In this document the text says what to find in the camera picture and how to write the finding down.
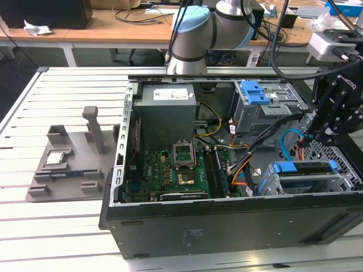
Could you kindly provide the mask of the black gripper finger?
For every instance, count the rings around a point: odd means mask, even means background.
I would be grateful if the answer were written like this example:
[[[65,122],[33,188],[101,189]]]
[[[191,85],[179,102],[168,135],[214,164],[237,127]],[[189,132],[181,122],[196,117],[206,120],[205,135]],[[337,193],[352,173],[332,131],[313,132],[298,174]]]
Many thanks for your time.
[[[337,79],[320,78],[314,83],[314,110],[307,133],[319,135],[330,127],[337,117],[339,108],[345,99],[345,89]]]
[[[332,137],[338,134],[350,134],[359,131],[359,109],[344,111],[341,116],[329,116],[319,131],[319,141],[324,145],[333,142]]]

